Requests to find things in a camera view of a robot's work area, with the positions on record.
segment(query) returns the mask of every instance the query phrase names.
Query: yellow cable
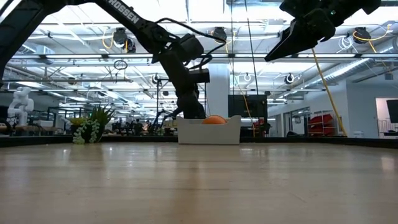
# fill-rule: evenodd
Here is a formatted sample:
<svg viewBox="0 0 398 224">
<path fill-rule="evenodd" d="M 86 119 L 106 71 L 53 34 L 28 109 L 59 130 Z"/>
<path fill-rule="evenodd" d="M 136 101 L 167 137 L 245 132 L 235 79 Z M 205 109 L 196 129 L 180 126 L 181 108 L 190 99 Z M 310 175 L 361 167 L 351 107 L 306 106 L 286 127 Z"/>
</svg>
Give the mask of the yellow cable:
<svg viewBox="0 0 398 224">
<path fill-rule="evenodd" d="M 225 51 L 226 51 L 226 53 L 228 54 L 228 47 L 227 47 L 227 44 L 225 45 Z M 238 81 L 236 80 L 235 75 L 232 74 L 232 76 L 234 77 L 235 82 L 238 83 Z M 249 115 L 249 118 L 250 118 L 251 126 L 252 126 L 252 128 L 253 128 L 253 137 L 255 138 L 255 137 L 256 137 L 256 130 L 255 130 L 255 128 L 254 128 L 253 119 L 251 118 L 251 115 L 250 115 L 250 110 L 249 110 L 248 101 L 247 101 L 247 99 L 246 99 L 246 96 L 244 95 L 244 92 L 242 91 L 242 89 L 241 89 L 241 87 L 240 87 L 239 85 L 238 85 L 238 88 L 239 88 L 239 91 L 241 92 L 241 94 L 242 94 L 242 96 L 243 96 L 244 104 L 246 105 L 246 109 L 247 109 L 247 111 L 248 111 L 248 115 Z"/>
<path fill-rule="evenodd" d="M 322 78 L 323 85 L 325 86 L 326 91 L 328 92 L 328 96 L 329 96 L 329 100 L 330 100 L 331 106 L 333 107 L 333 111 L 335 112 L 335 114 L 337 116 L 338 124 L 340 125 L 341 130 L 343 130 L 344 136 L 347 137 L 347 132 L 346 132 L 344 126 L 343 126 L 343 122 L 341 121 L 340 115 L 338 114 L 338 111 L 336 109 L 336 105 L 335 105 L 335 102 L 333 101 L 333 97 L 332 97 L 332 95 L 330 93 L 328 84 L 326 83 L 325 77 L 323 77 L 323 72 L 322 72 L 322 70 L 321 70 L 321 68 L 319 66 L 319 62 L 318 62 L 317 55 L 315 54 L 315 50 L 314 50 L 314 48 L 312 48 L 311 50 L 312 50 L 312 54 L 313 54 L 313 57 L 315 59 L 315 63 L 317 65 L 318 71 L 319 71 L 319 75 Z"/>
<path fill-rule="evenodd" d="M 355 38 L 357 38 L 358 40 L 363 40 L 363 41 L 375 41 L 375 40 L 380 40 L 380 39 L 386 37 L 386 35 L 388 34 L 388 31 L 390 30 L 390 26 L 391 26 L 390 24 L 387 25 L 387 30 L 386 30 L 386 33 L 385 33 L 384 35 L 382 35 L 381 37 L 375 38 L 375 39 L 364 39 L 364 38 L 357 37 L 357 36 L 355 35 L 355 34 L 357 33 L 356 31 L 353 33 L 353 36 L 354 36 Z"/>
<path fill-rule="evenodd" d="M 110 46 L 107 46 L 105 44 L 105 32 L 102 35 L 102 45 L 104 45 L 104 47 L 107 48 L 107 49 L 110 49 L 113 46 L 113 34 L 114 34 L 114 32 L 112 32 L 112 39 L 111 39 L 111 45 Z"/>
<path fill-rule="evenodd" d="M 369 41 L 369 44 L 370 44 L 370 46 L 371 46 L 373 52 L 374 52 L 375 54 L 377 54 L 377 50 L 376 50 L 376 48 L 374 47 L 374 45 L 372 44 L 371 41 Z M 382 61 L 381 63 L 384 65 L 384 68 L 387 69 L 387 70 L 389 71 L 390 74 L 392 74 L 391 69 L 390 69 L 383 61 Z"/>
</svg>

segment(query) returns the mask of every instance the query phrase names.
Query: black cable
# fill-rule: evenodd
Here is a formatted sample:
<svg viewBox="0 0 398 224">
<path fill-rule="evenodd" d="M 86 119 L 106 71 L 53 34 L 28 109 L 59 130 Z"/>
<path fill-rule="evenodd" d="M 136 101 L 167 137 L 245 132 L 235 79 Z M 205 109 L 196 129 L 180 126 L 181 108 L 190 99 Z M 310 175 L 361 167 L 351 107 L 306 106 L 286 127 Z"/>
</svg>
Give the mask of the black cable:
<svg viewBox="0 0 398 224">
<path fill-rule="evenodd" d="M 244 7 L 246 9 L 246 14 L 249 15 L 249 12 L 248 12 L 248 1 L 247 0 L 244 0 Z M 259 85 L 258 85 L 258 82 L 257 82 L 256 62 L 255 62 L 255 59 L 254 59 L 253 42 L 252 42 L 252 39 L 251 39 L 251 29 L 250 29 L 249 16 L 248 16 L 248 29 L 249 29 L 249 38 L 250 38 L 250 49 L 251 49 L 251 55 L 252 55 L 251 58 L 252 58 L 252 61 L 253 61 L 253 69 L 254 69 L 254 80 L 256 81 L 256 91 L 257 91 L 257 100 L 258 100 L 259 99 Z M 258 113 L 258 121 L 257 122 L 260 124 L 260 114 L 259 113 Z M 259 125 L 259 135 L 262 136 L 260 125 Z"/>
<path fill-rule="evenodd" d="M 163 21 L 173 22 L 173 23 L 178 24 L 178 25 L 180 25 L 180 26 L 182 26 L 184 28 L 187 28 L 188 30 L 190 30 L 190 31 L 192 31 L 192 32 L 194 32 L 196 34 L 199 34 L 199 35 L 202 35 L 204 37 L 211 38 L 211 39 L 218 40 L 218 41 L 222 42 L 222 44 L 220 44 L 219 46 L 217 46 L 217 47 L 211 49 L 209 52 L 207 52 L 205 54 L 205 56 L 202 58 L 202 60 L 200 61 L 200 63 L 198 65 L 190 67 L 189 70 L 200 68 L 200 67 L 206 65 L 207 63 L 209 63 L 213 59 L 213 57 L 211 56 L 211 53 L 213 53 L 214 51 L 216 51 L 216 50 L 218 50 L 218 49 L 220 49 L 220 48 L 222 48 L 222 47 L 224 47 L 226 45 L 226 40 L 224 40 L 224 39 L 221 39 L 219 37 L 215 37 L 215 36 L 210 35 L 210 34 L 205 34 L 203 32 L 200 32 L 199 30 L 196 30 L 196 29 L 194 29 L 194 28 L 192 28 L 192 27 L 190 27 L 188 25 L 185 25 L 185 24 L 183 24 L 183 23 L 181 23 L 179 21 L 175 21 L 174 19 L 171 19 L 171 18 L 159 19 L 155 23 L 158 24 L 158 23 L 163 22 Z"/>
<path fill-rule="evenodd" d="M 231 41 L 231 50 L 232 50 L 232 54 L 234 53 L 234 18 L 233 18 L 233 4 L 234 2 L 231 2 L 231 35 L 232 35 L 232 41 Z M 235 62 L 234 62 L 234 57 L 232 57 L 232 64 L 231 64 L 231 69 L 232 69 L 232 108 L 233 108 L 233 115 L 235 115 Z"/>
</svg>

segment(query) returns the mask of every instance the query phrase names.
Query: cable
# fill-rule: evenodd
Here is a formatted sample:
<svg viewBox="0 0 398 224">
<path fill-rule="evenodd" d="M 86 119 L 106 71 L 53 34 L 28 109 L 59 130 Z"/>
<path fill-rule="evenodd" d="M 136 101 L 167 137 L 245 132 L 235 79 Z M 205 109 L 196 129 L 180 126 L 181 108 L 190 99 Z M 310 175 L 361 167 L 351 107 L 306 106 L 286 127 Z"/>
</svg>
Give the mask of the cable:
<svg viewBox="0 0 398 224">
<path fill-rule="evenodd" d="M 374 47 L 374 45 L 372 44 L 371 41 L 369 41 L 369 44 L 370 44 L 370 46 L 371 46 L 373 52 L 374 52 L 375 54 L 377 54 L 377 50 L 376 50 L 376 48 Z M 392 74 L 390 68 L 389 68 L 383 61 L 382 61 L 381 63 L 384 65 L 384 68 L 385 68 L 386 70 L 388 70 L 390 74 Z"/>
<path fill-rule="evenodd" d="M 199 30 L 196 30 L 196 29 L 194 29 L 194 28 L 192 28 L 192 27 L 190 27 L 190 26 L 188 26 L 188 25 L 185 25 L 185 24 L 183 24 L 183 23 L 181 23 L 181 22 L 179 22 L 179 21 L 175 21 L 174 19 L 171 19 L 171 18 L 159 19 L 159 20 L 156 21 L 155 23 L 158 24 L 158 23 L 163 22 L 163 21 L 170 21 L 170 22 L 173 22 L 173 23 L 178 24 L 178 25 L 180 25 L 180 26 L 182 26 L 182 27 L 184 27 L 184 28 L 187 28 L 188 30 L 190 30 L 190 31 L 192 31 L 192 32 L 194 32 L 194 33 L 197 33 L 197 34 L 202 35 L 202 36 L 204 36 L 204 37 L 211 38 L 211 39 L 213 39 L 213 40 L 219 40 L 219 41 L 221 41 L 221 42 L 223 43 L 223 44 L 220 44 L 219 46 L 217 46 L 217 47 L 211 49 L 209 52 L 207 52 L 207 53 L 205 54 L 205 56 L 202 58 L 202 60 L 200 61 L 200 63 L 199 63 L 198 65 L 195 65 L 195 66 L 189 68 L 189 70 L 196 69 L 196 68 L 201 68 L 202 66 L 206 65 L 207 63 L 209 63 L 209 62 L 213 59 L 213 57 L 211 56 L 211 53 L 213 53 L 214 51 L 216 51 L 216 50 L 218 50 L 218 49 L 224 47 L 224 45 L 226 44 L 226 41 L 223 40 L 223 39 L 221 39 L 221 38 L 219 38 L 219 37 L 215 37 L 215 36 L 212 36 L 212 35 L 210 35 L 210 34 L 205 34 L 205 33 L 203 33 L 203 32 L 200 32 Z"/>
<path fill-rule="evenodd" d="M 356 53 L 359 53 L 358 52 L 358 50 L 356 50 L 356 48 L 353 46 L 353 49 L 355 50 L 355 52 Z M 367 66 L 367 68 L 375 75 L 375 76 L 380 76 L 381 74 L 377 74 L 369 65 L 367 65 L 366 63 L 365 63 L 365 65 Z M 393 88 L 396 88 L 396 89 L 398 89 L 398 86 L 395 86 L 395 85 L 393 85 L 393 84 L 391 84 L 391 83 L 389 83 L 389 85 L 391 86 L 391 87 L 393 87 Z"/>
<path fill-rule="evenodd" d="M 340 118 L 340 115 L 339 115 L 339 113 L 337 111 L 335 102 L 333 101 L 333 97 L 332 97 L 332 95 L 330 93 L 328 84 L 326 83 L 325 77 L 323 76 L 323 72 L 322 72 L 322 70 L 321 70 L 321 68 L 319 66 L 319 62 L 318 62 L 317 55 L 315 54 L 315 50 L 314 50 L 314 48 L 311 48 L 311 50 L 312 50 L 313 58 L 315 59 L 315 64 L 317 65 L 317 68 L 318 68 L 318 71 L 319 71 L 319 75 L 321 76 L 323 85 L 325 86 L 326 91 L 328 92 L 328 96 L 329 96 L 329 100 L 330 100 L 331 106 L 333 107 L 333 111 L 335 112 L 335 114 L 337 116 L 338 124 L 340 125 L 341 130 L 343 130 L 344 136 L 347 137 L 347 132 L 346 132 L 344 126 L 343 126 L 343 122 L 341 121 L 341 118 Z"/>
<path fill-rule="evenodd" d="M 107 49 L 110 49 L 110 48 L 112 48 L 112 46 L 113 46 L 113 34 L 114 34 L 114 32 L 112 32 L 112 38 L 111 38 L 111 45 L 110 45 L 110 46 L 107 46 L 107 45 L 105 44 L 105 31 L 104 31 L 104 33 L 103 33 L 103 35 L 102 35 L 102 45 L 103 45 L 105 48 L 107 48 Z"/>
<path fill-rule="evenodd" d="M 247 15 L 249 15 L 249 11 L 248 11 L 248 1 L 247 0 L 244 0 L 244 7 L 245 7 L 245 9 L 246 9 L 246 14 Z M 250 29 L 250 20 L 249 20 L 249 16 L 248 16 L 248 18 L 247 18 L 247 20 L 248 20 L 248 29 L 249 29 L 249 37 L 250 37 L 250 49 L 251 49 L 251 58 L 252 58 L 252 61 L 253 61 L 253 69 L 254 69 L 254 81 L 256 82 L 256 93 L 257 93 L 257 99 L 259 98 L 259 85 L 258 85 L 258 82 L 257 82 L 257 72 L 256 72 L 256 61 L 255 61 L 255 59 L 254 59 L 254 51 L 253 51 L 253 41 L 251 40 L 251 29 Z M 259 134 L 260 134 L 260 136 L 262 136 L 262 133 L 261 133 L 261 128 L 260 128 L 261 126 L 259 125 Z"/>
<path fill-rule="evenodd" d="M 231 31 L 233 32 L 233 7 L 232 7 L 232 5 L 231 5 Z M 227 44 L 225 44 L 225 51 L 226 51 L 227 54 L 229 53 Z M 228 60 L 229 60 L 229 65 L 231 66 L 231 69 L 232 69 L 232 76 L 234 77 L 233 83 L 235 83 L 235 82 L 238 83 L 238 81 L 236 80 L 235 71 L 234 71 L 235 70 L 234 57 L 232 58 L 232 64 L 231 64 L 231 61 L 230 61 L 229 57 L 228 57 Z M 241 94 L 243 96 L 244 105 L 246 106 L 246 110 L 248 111 L 248 115 L 249 115 L 249 118 L 250 118 L 250 121 L 251 121 L 251 126 L 252 126 L 252 129 L 253 129 L 253 137 L 255 138 L 256 137 L 256 129 L 254 127 L 253 119 L 252 119 L 251 114 L 250 114 L 250 109 L 249 109 L 248 101 L 246 99 L 246 95 L 244 94 L 244 92 L 242 91 L 242 89 L 241 89 L 241 87 L 239 85 L 238 85 L 238 88 L 239 88 L 239 90 L 240 90 L 240 92 L 241 92 Z M 235 84 L 233 84 L 233 96 L 234 95 L 235 95 Z"/>
<path fill-rule="evenodd" d="M 355 34 L 357 33 L 356 31 L 353 33 L 353 36 L 355 37 L 355 38 L 357 38 L 358 40 L 363 40 L 363 41 L 375 41 L 375 40 L 380 40 L 380 39 L 382 39 L 382 38 L 385 38 L 386 37 L 386 35 L 389 33 L 388 31 L 390 30 L 390 24 L 388 24 L 387 25 L 387 30 L 386 30 L 386 33 L 384 34 L 384 35 L 382 35 L 381 37 L 378 37 L 378 38 L 375 38 L 375 39 L 364 39 L 364 38 L 360 38 L 360 37 L 357 37 Z"/>
</svg>

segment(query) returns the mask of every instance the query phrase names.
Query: orange ball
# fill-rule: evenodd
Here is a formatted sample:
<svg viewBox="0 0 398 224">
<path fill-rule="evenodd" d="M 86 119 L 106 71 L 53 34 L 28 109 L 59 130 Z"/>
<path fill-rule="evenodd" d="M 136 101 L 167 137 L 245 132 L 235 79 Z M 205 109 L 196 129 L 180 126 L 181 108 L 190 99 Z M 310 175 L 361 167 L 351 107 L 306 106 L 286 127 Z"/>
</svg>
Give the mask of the orange ball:
<svg viewBox="0 0 398 224">
<path fill-rule="evenodd" d="M 222 116 L 211 115 L 202 121 L 202 124 L 226 124 L 227 120 L 225 120 Z"/>
</svg>

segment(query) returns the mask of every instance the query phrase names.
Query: pole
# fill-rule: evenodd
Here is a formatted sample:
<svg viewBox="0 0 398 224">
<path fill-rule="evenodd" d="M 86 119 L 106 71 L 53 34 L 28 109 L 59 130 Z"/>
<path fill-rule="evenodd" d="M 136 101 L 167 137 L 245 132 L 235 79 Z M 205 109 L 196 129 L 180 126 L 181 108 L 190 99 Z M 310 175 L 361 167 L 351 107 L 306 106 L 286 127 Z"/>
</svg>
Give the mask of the pole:
<svg viewBox="0 0 398 224">
<path fill-rule="evenodd" d="M 156 81 L 156 113 L 159 112 L 159 85 L 160 79 Z"/>
</svg>

